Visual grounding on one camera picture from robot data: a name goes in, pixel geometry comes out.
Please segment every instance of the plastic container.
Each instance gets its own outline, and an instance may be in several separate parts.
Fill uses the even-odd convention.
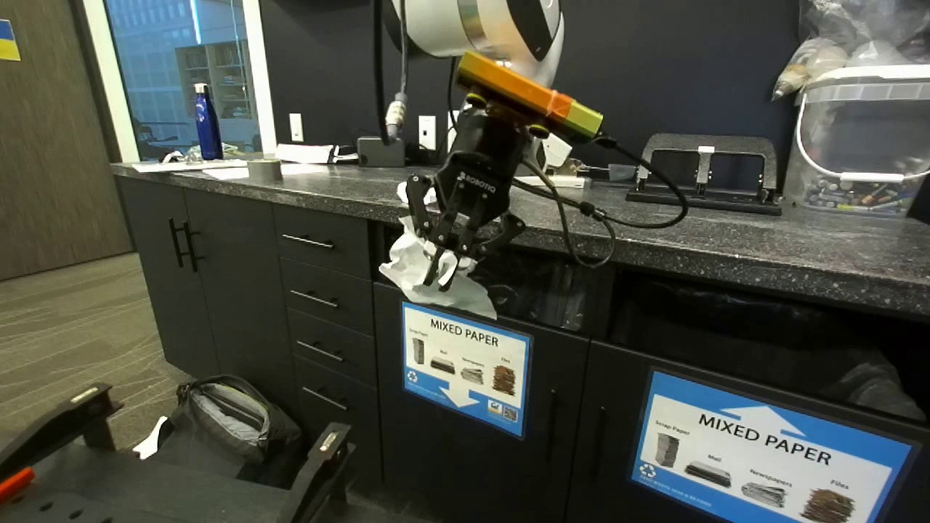
[[[786,201],[905,214],[930,174],[930,68],[844,68],[803,92]]]
[[[195,116],[197,116],[197,143],[200,161],[224,161],[221,124],[206,84],[195,84]]]

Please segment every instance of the crumpled paper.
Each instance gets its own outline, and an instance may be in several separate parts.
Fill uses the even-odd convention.
[[[398,284],[410,303],[459,309],[478,316],[497,319],[490,291],[469,275],[469,265],[459,271],[453,254],[446,254],[439,259],[439,281],[447,281],[453,275],[453,284],[447,291],[439,291],[439,281],[426,284],[436,245],[415,235],[414,217],[401,217],[401,223],[405,235],[389,246],[389,261],[383,261],[379,271],[392,284]]]

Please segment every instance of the black plastic part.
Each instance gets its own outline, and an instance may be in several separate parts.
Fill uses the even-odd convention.
[[[48,458],[78,435],[86,435],[94,450],[116,450],[107,427],[116,411],[120,403],[110,402],[107,383],[77,393],[0,450],[0,479]]]
[[[301,469],[280,521],[314,521],[324,514],[330,496],[343,486],[350,458],[350,424],[330,424]]]
[[[526,229],[510,214],[510,193],[526,139],[524,124],[507,108],[472,108],[459,116],[452,164],[434,180],[407,180],[415,232],[436,245],[426,284],[436,281],[442,254],[484,261]],[[439,213],[426,207],[430,188],[436,188]]]

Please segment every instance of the blue water bottle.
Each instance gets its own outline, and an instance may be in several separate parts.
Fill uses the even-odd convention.
[[[215,108],[206,84],[195,84],[195,116],[197,116],[200,158],[224,161],[221,124],[215,119]]]

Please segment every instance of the gray carpet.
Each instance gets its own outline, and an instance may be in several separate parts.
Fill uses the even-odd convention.
[[[0,435],[97,380],[126,403],[110,419],[120,447],[174,406],[183,374],[163,361],[141,259],[0,281]]]

